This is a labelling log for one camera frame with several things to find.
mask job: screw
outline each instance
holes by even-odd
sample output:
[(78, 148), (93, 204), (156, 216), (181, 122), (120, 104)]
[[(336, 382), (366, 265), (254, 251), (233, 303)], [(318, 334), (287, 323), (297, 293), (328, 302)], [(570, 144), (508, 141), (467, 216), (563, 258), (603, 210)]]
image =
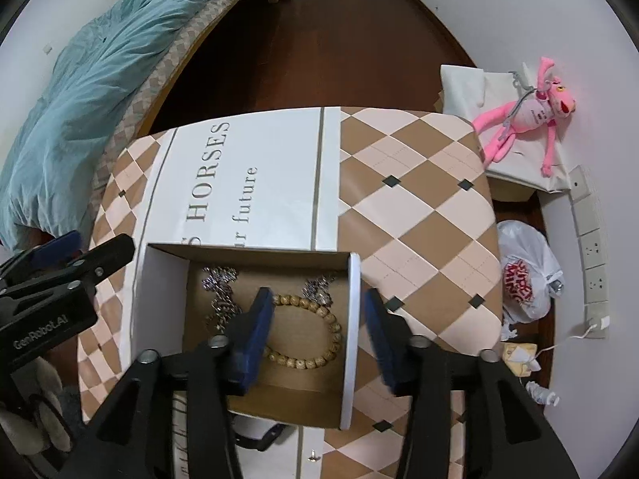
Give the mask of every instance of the screw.
[(410, 344), (411, 347), (425, 348), (430, 346), (432, 342), (428, 340), (424, 335), (413, 335), (408, 340), (408, 344)]
[(146, 351), (142, 351), (139, 357), (137, 357), (137, 361), (142, 364), (150, 364), (151, 362), (155, 362), (158, 358), (158, 352), (154, 349), (147, 349)]
[(229, 344), (229, 337), (226, 335), (215, 335), (208, 341), (209, 347), (226, 347)]
[(481, 360), (483, 360), (484, 362), (490, 362), (493, 364), (495, 362), (499, 362), (499, 357), (497, 356), (497, 353), (494, 352), (492, 349), (482, 350), (482, 352), (479, 353), (479, 356), (481, 357)]

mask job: wall outlet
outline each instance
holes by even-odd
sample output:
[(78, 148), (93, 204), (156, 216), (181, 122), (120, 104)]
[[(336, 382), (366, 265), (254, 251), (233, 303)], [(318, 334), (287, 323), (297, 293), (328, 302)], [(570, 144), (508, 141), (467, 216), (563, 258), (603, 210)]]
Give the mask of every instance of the wall outlet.
[(583, 272), (586, 303), (602, 303), (608, 300), (606, 265), (595, 266)]
[(579, 238), (583, 268), (594, 268), (607, 262), (606, 252), (601, 241), (601, 229), (593, 230)]
[(606, 338), (608, 336), (608, 325), (610, 323), (610, 308), (608, 302), (586, 305), (585, 321), (586, 328), (593, 322), (596, 322), (598, 326), (605, 326), (603, 329), (593, 329), (586, 335), (586, 338)]
[(573, 214), (578, 236), (583, 236), (599, 228), (599, 216), (592, 195), (573, 203)]
[(570, 197), (573, 202), (579, 201), (590, 194), (588, 182), (580, 165), (570, 171), (570, 182)]

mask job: teal blanket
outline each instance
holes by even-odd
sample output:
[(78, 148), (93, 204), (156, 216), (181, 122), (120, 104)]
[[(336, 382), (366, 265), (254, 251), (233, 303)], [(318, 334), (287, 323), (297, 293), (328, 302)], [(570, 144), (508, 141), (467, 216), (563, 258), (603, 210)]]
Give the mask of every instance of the teal blanket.
[(120, 0), (60, 53), (0, 174), (0, 240), (91, 232), (91, 180), (130, 98), (207, 0)]

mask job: pink panther plush toy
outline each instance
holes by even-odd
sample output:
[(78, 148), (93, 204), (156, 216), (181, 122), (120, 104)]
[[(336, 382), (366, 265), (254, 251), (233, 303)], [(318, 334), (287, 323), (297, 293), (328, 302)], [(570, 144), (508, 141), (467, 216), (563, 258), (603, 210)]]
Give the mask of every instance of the pink panther plush toy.
[[(573, 113), (576, 103), (574, 97), (561, 79), (553, 77), (546, 80), (546, 73), (555, 65), (552, 59), (542, 57), (537, 74), (537, 88), (527, 88), (528, 92), (519, 100), (506, 103), (494, 110), (485, 111), (473, 121), (477, 134), (487, 127), (502, 122), (490, 143), (484, 148), (484, 166), (492, 162), (499, 162), (509, 152), (515, 141), (515, 135), (538, 128), (542, 124), (548, 125), (548, 147), (541, 166), (541, 174), (551, 175), (551, 166), (555, 158), (555, 135), (557, 123), (555, 119), (568, 117)], [(526, 97), (535, 93), (532, 99)]]

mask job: beaded bracelet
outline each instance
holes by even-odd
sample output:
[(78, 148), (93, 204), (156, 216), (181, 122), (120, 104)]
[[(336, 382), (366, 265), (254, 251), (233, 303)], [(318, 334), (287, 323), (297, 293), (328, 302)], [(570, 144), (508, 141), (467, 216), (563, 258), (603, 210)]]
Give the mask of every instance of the beaded bracelet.
[(328, 329), (330, 329), (330, 332), (332, 333), (333, 342), (321, 356), (309, 358), (308, 360), (300, 360), (285, 354), (280, 354), (268, 346), (264, 348), (264, 357), (268, 358), (270, 361), (294, 369), (315, 369), (317, 367), (325, 366), (330, 360), (333, 360), (337, 356), (337, 353), (341, 348), (342, 326), (338, 323), (335, 315), (328, 311), (328, 308), (320, 306), (315, 301), (309, 301), (308, 299), (304, 299), (303, 297), (298, 297), (296, 295), (275, 295), (273, 296), (273, 304), (275, 306), (296, 306), (304, 310), (309, 310), (309, 312), (316, 313), (324, 319), (325, 323), (327, 323)]

